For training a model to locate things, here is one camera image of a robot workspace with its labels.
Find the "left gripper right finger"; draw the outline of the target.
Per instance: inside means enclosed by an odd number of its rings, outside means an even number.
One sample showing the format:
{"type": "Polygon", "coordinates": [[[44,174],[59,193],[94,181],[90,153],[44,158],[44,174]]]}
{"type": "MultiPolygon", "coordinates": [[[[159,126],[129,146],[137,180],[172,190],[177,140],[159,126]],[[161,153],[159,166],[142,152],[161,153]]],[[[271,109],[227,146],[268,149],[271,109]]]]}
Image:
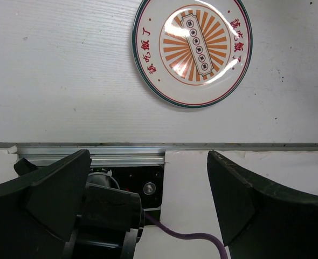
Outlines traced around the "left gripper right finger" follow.
{"type": "Polygon", "coordinates": [[[318,196],[286,187],[210,151],[207,171],[232,258],[318,258],[318,196]]]}

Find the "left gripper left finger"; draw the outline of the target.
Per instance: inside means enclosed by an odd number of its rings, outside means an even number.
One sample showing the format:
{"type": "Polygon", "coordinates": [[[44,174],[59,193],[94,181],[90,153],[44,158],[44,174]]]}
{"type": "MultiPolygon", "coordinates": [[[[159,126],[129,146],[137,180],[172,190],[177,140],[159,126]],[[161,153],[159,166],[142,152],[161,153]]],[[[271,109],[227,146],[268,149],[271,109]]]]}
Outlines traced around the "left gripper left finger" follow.
{"type": "Polygon", "coordinates": [[[0,258],[61,258],[91,164],[86,149],[0,184],[0,258]]]}

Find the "orange sunburst plate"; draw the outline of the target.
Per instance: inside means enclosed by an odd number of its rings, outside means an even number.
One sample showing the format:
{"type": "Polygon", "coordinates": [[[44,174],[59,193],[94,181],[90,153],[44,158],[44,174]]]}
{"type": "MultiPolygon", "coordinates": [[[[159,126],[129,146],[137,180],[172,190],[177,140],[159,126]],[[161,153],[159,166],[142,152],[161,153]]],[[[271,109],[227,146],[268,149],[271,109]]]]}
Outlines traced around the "orange sunburst plate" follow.
{"type": "Polygon", "coordinates": [[[202,108],[228,97],[253,50],[242,1],[142,1],[132,28],[135,65],[163,100],[202,108]]]}

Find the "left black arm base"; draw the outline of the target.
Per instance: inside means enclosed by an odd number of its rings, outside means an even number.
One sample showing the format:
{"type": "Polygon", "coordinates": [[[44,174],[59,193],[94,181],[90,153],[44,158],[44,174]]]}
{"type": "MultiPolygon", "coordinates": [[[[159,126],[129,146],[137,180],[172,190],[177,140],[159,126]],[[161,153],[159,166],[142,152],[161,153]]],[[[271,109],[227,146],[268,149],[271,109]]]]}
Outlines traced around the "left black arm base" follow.
{"type": "Polygon", "coordinates": [[[137,193],[144,211],[159,220],[163,198],[163,166],[92,167],[88,182],[137,193]]]}

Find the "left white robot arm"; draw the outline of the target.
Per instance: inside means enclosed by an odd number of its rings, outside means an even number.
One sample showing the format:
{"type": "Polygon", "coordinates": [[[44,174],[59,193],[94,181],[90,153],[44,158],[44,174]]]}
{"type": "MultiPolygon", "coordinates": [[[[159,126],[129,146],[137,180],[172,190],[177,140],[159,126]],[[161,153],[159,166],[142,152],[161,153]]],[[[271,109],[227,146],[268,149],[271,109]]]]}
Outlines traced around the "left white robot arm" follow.
{"type": "Polygon", "coordinates": [[[162,190],[161,176],[147,174],[133,193],[90,166],[86,149],[45,167],[15,163],[17,177],[0,184],[0,258],[133,258],[147,223],[178,239],[210,241],[221,258],[318,258],[318,196],[216,151],[207,173],[221,239],[177,233],[143,210],[162,190]]]}

